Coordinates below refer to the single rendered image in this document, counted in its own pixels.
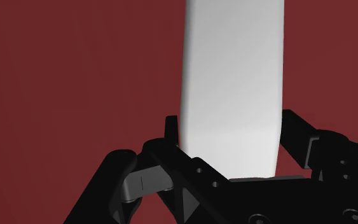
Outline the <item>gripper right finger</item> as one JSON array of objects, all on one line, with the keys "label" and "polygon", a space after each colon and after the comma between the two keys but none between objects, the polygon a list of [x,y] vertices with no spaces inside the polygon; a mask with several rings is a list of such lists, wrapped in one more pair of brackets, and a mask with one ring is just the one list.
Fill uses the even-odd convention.
[{"label": "gripper right finger", "polygon": [[290,109],[282,111],[280,144],[312,178],[358,192],[358,143],[343,134],[316,129]]}]

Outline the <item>white rounded block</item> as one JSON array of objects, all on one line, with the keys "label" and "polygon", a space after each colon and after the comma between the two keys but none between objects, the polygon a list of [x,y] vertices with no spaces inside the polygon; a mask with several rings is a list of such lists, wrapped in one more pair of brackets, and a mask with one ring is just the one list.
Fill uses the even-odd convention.
[{"label": "white rounded block", "polygon": [[285,0],[186,0],[180,147],[224,177],[275,175]]}]

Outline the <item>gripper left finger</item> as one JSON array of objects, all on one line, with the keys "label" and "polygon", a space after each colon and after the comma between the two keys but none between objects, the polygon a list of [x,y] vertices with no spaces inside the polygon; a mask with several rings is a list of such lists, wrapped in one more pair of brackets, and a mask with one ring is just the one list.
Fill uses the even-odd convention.
[{"label": "gripper left finger", "polygon": [[157,194],[177,224],[230,224],[230,182],[200,158],[178,147],[176,116],[165,119],[161,138],[142,151],[106,155],[64,224],[131,224],[142,199]]}]

